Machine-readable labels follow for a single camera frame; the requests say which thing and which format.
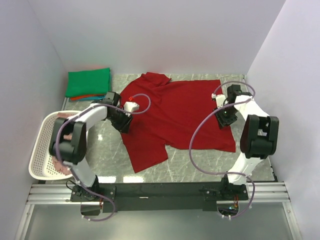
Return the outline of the red t shirt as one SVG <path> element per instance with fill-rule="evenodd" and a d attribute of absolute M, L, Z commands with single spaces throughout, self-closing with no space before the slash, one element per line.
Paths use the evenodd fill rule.
<path fill-rule="evenodd" d="M 220 84 L 218 79 L 172 81 L 147 72 L 124 88 L 121 100 L 133 100 L 144 111 L 121 136 L 135 173 L 166 161 L 166 146 L 190 147 L 194 131 L 217 106 L 211 95 Z"/>

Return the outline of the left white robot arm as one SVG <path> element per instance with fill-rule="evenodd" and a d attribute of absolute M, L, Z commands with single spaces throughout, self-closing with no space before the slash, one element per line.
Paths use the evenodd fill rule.
<path fill-rule="evenodd" d="M 120 133 L 128 133 L 133 120 L 132 112 L 140 106 L 133 101 L 121 105 L 121 96 L 108 92 L 101 100 L 94 100 L 85 110 L 70 117 L 58 117 L 53 126 L 49 153 L 71 172 L 75 179 L 76 194 L 88 201 L 102 196 L 98 177 L 86 160 L 87 132 L 96 123 L 108 120 Z"/>

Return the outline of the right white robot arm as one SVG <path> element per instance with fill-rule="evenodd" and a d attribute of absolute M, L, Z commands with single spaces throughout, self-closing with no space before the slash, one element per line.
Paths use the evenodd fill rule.
<path fill-rule="evenodd" d="M 222 198 L 230 200 L 235 195 L 246 194 L 247 177 L 255 167 L 277 148 L 279 118 L 263 111 L 250 92 L 241 90 L 239 84 L 227 88 L 227 95 L 211 95 L 216 102 L 215 118 L 222 130 L 235 123 L 240 113 L 245 124 L 240 137 L 240 154 L 233 167 L 224 174 L 219 187 Z"/>

